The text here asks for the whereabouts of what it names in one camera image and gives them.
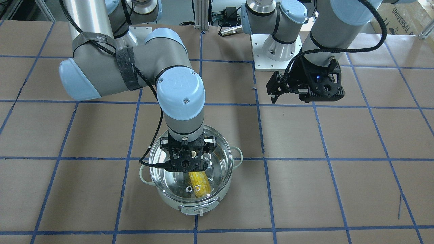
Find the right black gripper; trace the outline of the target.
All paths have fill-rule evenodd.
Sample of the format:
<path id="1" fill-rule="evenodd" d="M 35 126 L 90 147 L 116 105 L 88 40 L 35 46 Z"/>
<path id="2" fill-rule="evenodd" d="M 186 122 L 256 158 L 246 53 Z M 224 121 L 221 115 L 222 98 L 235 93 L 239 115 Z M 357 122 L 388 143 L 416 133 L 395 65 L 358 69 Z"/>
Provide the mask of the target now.
<path id="1" fill-rule="evenodd" d="M 198 172 L 208 168 L 204 161 L 204 154 L 211 154 L 217 147 L 215 136 L 201 134 L 197 139 L 188 142 L 186 137 L 182 141 L 175 140 L 171 135 L 160 138 L 159 147 L 167 153 L 169 159 L 159 164 L 168 172 Z"/>

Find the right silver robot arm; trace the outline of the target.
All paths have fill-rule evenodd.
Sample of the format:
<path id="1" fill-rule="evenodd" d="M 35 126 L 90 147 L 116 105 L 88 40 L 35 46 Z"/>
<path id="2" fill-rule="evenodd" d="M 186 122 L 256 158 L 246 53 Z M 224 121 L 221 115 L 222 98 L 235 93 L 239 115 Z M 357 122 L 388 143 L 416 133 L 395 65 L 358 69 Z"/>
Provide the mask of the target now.
<path id="1" fill-rule="evenodd" d="M 161 107 L 169 134 L 159 146 L 169 155 L 163 163 L 140 163 L 168 172 L 207 169 L 204 154 L 217 142 L 204 136 L 205 88 L 192 68 L 179 35 L 153 30 L 143 43 L 118 46 L 103 0 L 61 0 L 72 26 L 73 57 L 59 65 L 66 92 L 75 100 L 99 99 L 149 87 Z"/>

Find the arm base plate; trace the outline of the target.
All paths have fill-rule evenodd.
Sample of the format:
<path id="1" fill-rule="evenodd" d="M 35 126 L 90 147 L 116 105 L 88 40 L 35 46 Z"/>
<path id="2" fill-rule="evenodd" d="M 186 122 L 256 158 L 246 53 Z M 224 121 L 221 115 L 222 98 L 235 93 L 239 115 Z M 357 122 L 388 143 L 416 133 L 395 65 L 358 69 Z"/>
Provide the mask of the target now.
<path id="1" fill-rule="evenodd" d="M 141 46 L 145 44 L 146 37 L 153 31 L 151 27 L 129 26 L 127 34 L 123 37 L 126 46 Z"/>
<path id="2" fill-rule="evenodd" d="M 272 35 L 252 34 L 252 53 L 256 71 L 285 71 L 289 61 L 302 48 L 300 36 L 292 44 L 282 44 Z"/>

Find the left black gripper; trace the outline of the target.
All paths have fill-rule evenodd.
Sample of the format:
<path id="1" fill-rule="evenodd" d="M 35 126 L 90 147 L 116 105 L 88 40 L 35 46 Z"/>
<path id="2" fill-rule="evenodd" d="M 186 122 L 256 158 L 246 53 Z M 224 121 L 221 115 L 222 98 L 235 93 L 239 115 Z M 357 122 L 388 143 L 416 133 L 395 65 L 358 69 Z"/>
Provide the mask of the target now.
<path id="1" fill-rule="evenodd" d="M 306 103 L 338 101 L 345 96 L 341 75 L 341 68 L 334 56 L 329 58 L 325 67 L 300 57 L 293 63 L 287 76 L 279 71 L 273 73 L 266 85 L 267 94 L 272 104 L 284 93 L 296 93 Z"/>

